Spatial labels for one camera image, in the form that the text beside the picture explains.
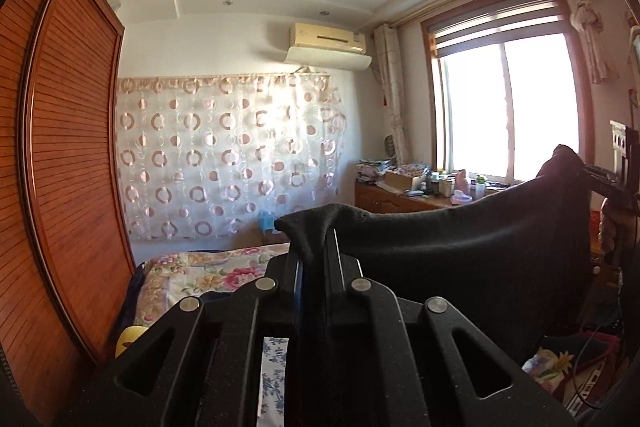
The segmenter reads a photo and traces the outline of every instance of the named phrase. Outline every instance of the metal bolt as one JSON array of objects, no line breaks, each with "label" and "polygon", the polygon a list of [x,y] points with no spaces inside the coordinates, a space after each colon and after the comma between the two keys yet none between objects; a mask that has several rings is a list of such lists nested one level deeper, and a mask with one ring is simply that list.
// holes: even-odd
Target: metal bolt
[{"label": "metal bolt", "polygon": [[180,301],[180,309],[183,312],[194,312],[200,307],[200,301],[195,297],[185,297]]},{"label": "metal bolt", "polygon": [[276,287],[276,282],[271,277],[260,277],[260,279],[255,282],[255,287],[258,288],[258,290],[266,292],[274,289]]},{"label": "metal bolt", "polygon": [[433,313],[444,313],[448,307],[449,303],[442,297],[431,297],[427,301],[427,308]]},{"label": "metal bolt", "polygon": [[359,292],[366,292],[371,289],[371,281],[369,279],[354,279],[351,281],[351,287]]}]

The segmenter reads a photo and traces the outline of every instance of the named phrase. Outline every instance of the window blind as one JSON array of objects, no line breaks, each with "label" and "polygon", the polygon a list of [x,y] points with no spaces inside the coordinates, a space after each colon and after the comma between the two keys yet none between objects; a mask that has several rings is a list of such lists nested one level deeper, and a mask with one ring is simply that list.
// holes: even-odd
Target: window blind
[{"label": "window blind", "polygon": [[567,31],[556,0],[508,0],[429,28],[438,57],[517,39]]}]

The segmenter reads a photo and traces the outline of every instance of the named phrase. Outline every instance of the floral blanket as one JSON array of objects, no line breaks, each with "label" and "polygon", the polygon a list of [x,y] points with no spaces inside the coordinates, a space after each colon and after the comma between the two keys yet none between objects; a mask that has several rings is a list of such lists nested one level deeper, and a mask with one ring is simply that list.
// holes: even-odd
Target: floral blanket
[{"label": "floral blanket", "polygon": [[[272,257],[289,243],[221,253],[182,252],[145,263],[134,325],[149,327],[183,297],[214,291],[232,293],[262,277]],[[282,427],[287,339],[265,338],[262,346],[262,400],[257,427]]]}]

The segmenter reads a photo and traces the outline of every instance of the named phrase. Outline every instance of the window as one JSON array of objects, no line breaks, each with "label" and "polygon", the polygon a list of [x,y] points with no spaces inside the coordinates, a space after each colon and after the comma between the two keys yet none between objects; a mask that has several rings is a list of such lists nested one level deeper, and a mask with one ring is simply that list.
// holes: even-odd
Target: window
[{"label": "window", "polygon": [[585,153],[590,122],[559,0],[442,19],[428,26],[439,168],[511,183],[534,178],[558,144]]}]

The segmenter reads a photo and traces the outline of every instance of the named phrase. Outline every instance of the pile of clutter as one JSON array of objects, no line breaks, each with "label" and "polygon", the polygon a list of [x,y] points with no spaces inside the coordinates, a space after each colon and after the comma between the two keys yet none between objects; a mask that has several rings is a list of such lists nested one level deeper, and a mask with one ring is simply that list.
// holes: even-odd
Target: pile of clutter
[{"label": "pile of clutter", "polygon": [[358,183],[364,183],[367,185],[374,185],[377,181],[381,180],[385,172],[396,164],[394,158],[388,158],[385,160],[369,160],[362,159],[358,163]]}]

